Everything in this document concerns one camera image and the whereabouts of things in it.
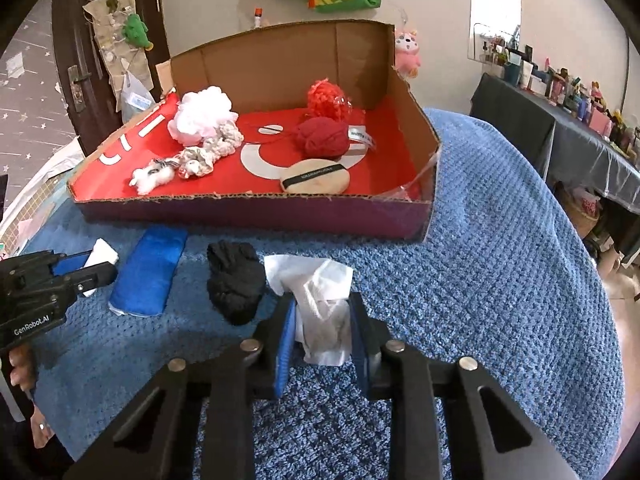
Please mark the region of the person's left hand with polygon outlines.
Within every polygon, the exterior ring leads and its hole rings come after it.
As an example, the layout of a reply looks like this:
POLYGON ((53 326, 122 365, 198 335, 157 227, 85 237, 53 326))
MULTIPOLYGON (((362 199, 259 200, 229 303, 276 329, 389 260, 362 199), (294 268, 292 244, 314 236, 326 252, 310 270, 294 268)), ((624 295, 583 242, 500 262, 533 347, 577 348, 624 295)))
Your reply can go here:
MULTIPOLYGON (((32 348, 29 344, 22 344, 12 349, 9 353, 9 361, 13 367, 10 376, 11 385, 20 387, 24 393, 30 396, 36 383, 35 358, 32 348)), ((34 412, 30 418, 30 428, 32 428, 34 447, 37 450, 44 448, 55 436, 37 405, 34 405, 34 412)))

